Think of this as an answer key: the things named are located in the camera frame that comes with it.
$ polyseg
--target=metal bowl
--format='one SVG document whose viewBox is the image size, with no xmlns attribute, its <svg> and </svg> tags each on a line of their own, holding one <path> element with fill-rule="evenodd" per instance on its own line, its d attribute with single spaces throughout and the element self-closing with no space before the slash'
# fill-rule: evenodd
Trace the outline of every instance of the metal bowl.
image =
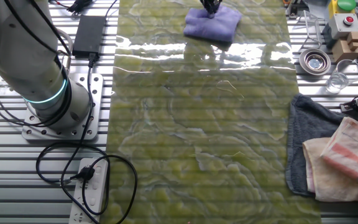
<svg viewBox="0 0 358 224">
<path fill-rule="evenodd" d="M 331 59 L 319 49 L 307 49 L 299 57 L 303 70 L 311 75 L 324 75 L 331 68 Z"/>
</svg>

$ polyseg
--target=green mat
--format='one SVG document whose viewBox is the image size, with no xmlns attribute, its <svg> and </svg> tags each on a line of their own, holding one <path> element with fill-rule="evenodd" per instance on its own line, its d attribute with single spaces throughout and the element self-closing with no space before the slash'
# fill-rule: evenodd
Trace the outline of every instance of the green mat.
<svg viewBox="0 0 358 224">
<path fill-rule="evenodd" d="M 120 2 L 107 151 L 139 175 L 124 223 L 321 223 L 285 183 L 289 103 L 298 93 L 281 0 L 231 0 L 230 47 L 184 37 L 198 0 Z M 111 167 L 116 223 L 134 185 Z"/>
</svg>

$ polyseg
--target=clear glass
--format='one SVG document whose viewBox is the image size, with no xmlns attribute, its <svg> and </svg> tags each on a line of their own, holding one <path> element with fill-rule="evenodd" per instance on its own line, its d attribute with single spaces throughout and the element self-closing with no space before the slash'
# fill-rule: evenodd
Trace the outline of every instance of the clear glass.
<svg viewBox="0 0 358 224">
<path fill-rule="evenodd" d="M 327 80 L 327 90 L 339 93 L 351 83 L 358 81 L 358 63 L 353 60 L 341 60 Z"/>
</svg>

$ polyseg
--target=red button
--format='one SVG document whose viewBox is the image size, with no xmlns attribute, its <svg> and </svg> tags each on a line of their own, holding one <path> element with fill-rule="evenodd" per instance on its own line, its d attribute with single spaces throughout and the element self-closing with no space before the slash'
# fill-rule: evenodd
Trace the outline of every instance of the red button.
<svg viewBox="0 0 358 224">
<path fill-rule="evenodd" d="M 348 17 L 346 17 L 346 21 L 347 22 L 354 22 L 354 19 L 353 19 L 353 17 L 348 16 Z"/>
</svg>

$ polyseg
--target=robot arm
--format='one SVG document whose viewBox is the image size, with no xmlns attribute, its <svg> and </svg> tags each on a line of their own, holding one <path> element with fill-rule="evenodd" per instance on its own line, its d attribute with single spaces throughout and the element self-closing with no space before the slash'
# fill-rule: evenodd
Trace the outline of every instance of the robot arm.
<svg viewBox="0 0 358 224">
<path fill-rule="evenodd" d="M 57 50 L 57 36 L 29 0 L 14 0 L 8 3 L 11 3 L 23 23 L 38 38 L 51 49 Z M 36 3 L 51 21 L 48 1 L 36 0 Z M 61 108 L 62 99 L 66 94 L 62 88 L 70 85 L 69 79 L 62 75 L 65 71 L 61 69 L 60 63 L 55 61 L 56 57 L 55 52 L 37 42 L 19 24 L 6 2 L 0 0 L 0 76 L 32 105 L 41 118 L 45 119 L 53 116 Z M 88 93 L 84 88 L 76 85 L 69 87 L 71 91 L 76 91 L 71 95 L 79 94 L 87 98 Z M 83 103 L 82 106 L 75 105 L 77 109 L 82 109 L 76 112 L 79 114 L 78 118 L 60 124 L 69 127 L 80 122 L 79 120 L 87 114 L 87 103 Z"/>
<path fill-rule="evenodd" d="M 215 13 L 218 11 L 222 0 L 200 0 L 205 10 L 209 14 L 209 18 L 212 19 Z"/>
</svg>

